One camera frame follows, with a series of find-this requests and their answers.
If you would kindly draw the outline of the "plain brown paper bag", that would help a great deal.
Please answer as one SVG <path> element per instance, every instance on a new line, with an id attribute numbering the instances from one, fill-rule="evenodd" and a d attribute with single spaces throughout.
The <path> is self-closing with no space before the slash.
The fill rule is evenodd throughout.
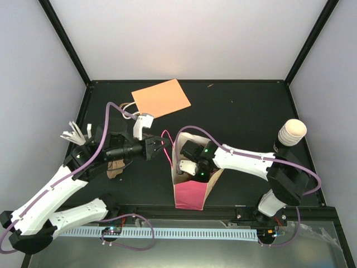
<path id="1" fill-rule="evenodd" d="M 146 113 L 158 118 L 191 106 L 177 79 L 133 91 L 132 97 L 134 102 L 123 109 L 135 104 L 138 111 L 134 115 Z"/>

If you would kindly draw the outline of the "stack of paper cups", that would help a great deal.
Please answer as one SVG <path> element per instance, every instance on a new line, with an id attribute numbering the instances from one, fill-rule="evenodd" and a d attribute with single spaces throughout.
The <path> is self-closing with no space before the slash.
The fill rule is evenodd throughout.
<path id="1" fill-rule="evenodd" d="M 273 149 L 278 152 L 279 149 L 287 149 L 297 145 L 306 135 L 307 127 L 299 119 L 289 119 L 279 130 Z"/>

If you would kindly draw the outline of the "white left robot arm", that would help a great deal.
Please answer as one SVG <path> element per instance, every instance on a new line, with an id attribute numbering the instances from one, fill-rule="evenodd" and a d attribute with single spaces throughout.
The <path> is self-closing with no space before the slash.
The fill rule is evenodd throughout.
<path id="1" fill-rule="evenodd" d="M 115 118 L 108 128 L 103 148 L 99 150 L 103 125 L 98 126 L 95 135 L 91 134 L 91 125 L 87 125 L 86 134 L 75 122 L 69 125 L 72 132 L 65 131 L 61 137 L 77 147 L 33 198 L 14 211 L 1 213 L 1 225 L 11 232 L 9 242 L 15 251 L 32 255 L 72 228 L 101 220 L 115 222 L 120 210 L 109 193 L 71 209 L 60 211 L 59 208 L 98 175 L 107 174 L 114 178 L 135 157 L 150 160 L 170 144 L 169 139 L 140 133 L 139 128 L 149 127 L 146 123 L 135 123 L 134 134 L 131 135 L 127 132 L 126 121 Z M 97 150 L 96 158 L 87 165 Z"/>

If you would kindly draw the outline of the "white straws bundle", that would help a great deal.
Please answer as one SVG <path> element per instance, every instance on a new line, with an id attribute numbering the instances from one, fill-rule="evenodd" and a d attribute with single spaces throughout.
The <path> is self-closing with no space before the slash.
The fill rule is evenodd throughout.
<path id="1" fill-rule="evenodd" d="M 86 127 L 86 134 L 83 134 L 80 130 L 79 126 L 74 122 L 70 121 L 69 126 L 71 127 L 72 131 L 64 131 L 60 137 L 64 140 L 67 140 L 75 145 L 84 145 L 87 141 L 92 138 L 91 134 L 91 124 L 87 124 Z"/>

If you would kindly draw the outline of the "cream cakes paper bag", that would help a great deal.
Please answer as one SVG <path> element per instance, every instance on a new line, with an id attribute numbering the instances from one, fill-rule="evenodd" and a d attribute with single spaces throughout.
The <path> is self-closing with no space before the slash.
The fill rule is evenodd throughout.
<path id="1" fill-rule="evenodd" d="M 209 176 L 209 181 L 203 183 L 192 180 L 192 176 L 189 174 L 178 173 L 177 165 L 181 160 L 186 160 L 185 157 L 176 156 L 175 151 L 173 151 L 172 156 L 167 158 L 171 168 L 175 208 L 203 210 L 205 201 L 223 173 L 223 169 L 214 170 Z"/>

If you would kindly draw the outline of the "black frame post left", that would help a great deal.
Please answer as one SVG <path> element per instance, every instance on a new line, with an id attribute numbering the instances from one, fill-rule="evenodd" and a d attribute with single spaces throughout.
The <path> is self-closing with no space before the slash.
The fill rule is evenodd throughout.
<path id="1" fill-rule="evenodd" d="M 62 45 L 64 46 L 67 54 L 69 55 L 72 63 L 74 64 L 77 72 L 79 73 L 82 81 L 85 85 L 91 83 L 91 80 L 78 56 L 75 51 L 75 48 L 72 45 L 72 42 L 69 39 L 55 9 L 53 8 L 51 2 L 49 0 L 38 0 L 39 4 L 41 5 L 43 11 L 45 12 L 47 18 L 49 19 L 53 29 L 55 30 L 56 34 L 58 35 Z"/>

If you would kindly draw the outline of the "black frame post right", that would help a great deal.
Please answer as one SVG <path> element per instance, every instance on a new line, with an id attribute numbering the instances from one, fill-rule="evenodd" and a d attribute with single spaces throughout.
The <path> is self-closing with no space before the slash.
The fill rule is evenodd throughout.
<path id="1" fill-rule="evenodd" d="M 326 1 L 322 11 L 320 12 L 312 30 L 310 31 L 306 41 L 304 42 L 300 52 L 298 53 L 292 67 L 290 68 L 284 82 L 287 85 L 291 85 L 298 71 L 300 70 L 303 62 L 307 58 L 309 52 L 313 48 L 316 40 L 318 39 L 320 33 L 324 29 L 327 21 L 332 15 L 334 9 L 336 8 L 339 0 L 328 0 Z"/>

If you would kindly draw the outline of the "black frame post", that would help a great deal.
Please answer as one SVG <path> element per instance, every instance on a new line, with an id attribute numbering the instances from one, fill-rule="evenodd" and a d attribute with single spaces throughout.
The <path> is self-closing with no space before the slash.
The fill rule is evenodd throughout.
<path id="1" fill-rule="evenodd" d="M 38 0 L 39 4 L 41 5 L 43 11 L 45 12 L 47 18 L 49 19 L 53 29 L 55 30 L 56 34 L 58 35 L 62 45 L 64 46 L 67 54 L 69 55 L 72 63 L 74 64 L 77 72 L 79 73 L 82 81 L 85 85 L 91 83 L 91 80 L 78 56 L 75 51 L 75 48 L 72 45 L 72 42 L 69 39 L 55 9 L 53 8 L 51 2 L 49 0 Z"/>
<path id="2" fill-rule="evenodd" d="M 312 30 L 310 31 L 306 41 L 304 42 L 300 52 L 298 53 L 292 67 L 290 68 L 284 82 L 287 85 L 291 85 L 298 71 L 300 70 L 303 62 L 307 58 L 309 52 L 313 48 L 316 40 L 318 39 L 320 33 L 324 29 L 327 21 L 332 15 L 334 9 L 336 8 L 339 0 L 328 0 L 326 1 L 322 11 L 320 12 Z"/>

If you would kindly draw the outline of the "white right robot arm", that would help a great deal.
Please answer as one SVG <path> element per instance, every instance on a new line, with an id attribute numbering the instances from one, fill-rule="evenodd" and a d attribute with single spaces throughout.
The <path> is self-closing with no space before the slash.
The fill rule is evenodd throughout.
<path id="1" fill-rule="evenodd" d="M 286 206 L 298 207 L 310 178 L 298 167 L 300 162 L 294 154 L 286 149 L 261 153 L 218 146 L 213 141 L 204 146 L 187 140 L 180 156 L 183 159 L 178 162 L 178 170 L 198 182 L 207 182 L 220 169 L 240 171 L 267 181 L 270 190 L 262 195 L 252 212 L 253 220 L 260 225 L 268 224 Z"/>

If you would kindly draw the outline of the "brown pulp cup carriers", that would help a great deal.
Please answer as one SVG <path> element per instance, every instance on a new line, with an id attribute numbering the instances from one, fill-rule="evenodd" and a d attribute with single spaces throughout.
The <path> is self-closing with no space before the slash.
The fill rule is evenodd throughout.
<path id="1" fill-rule="evenodd" d="M 109 179 L 114 179 L 117 175 L 123 172 L 125 163 L 123 160 L 116 160 L 108 163 L 107 177 Z"/>

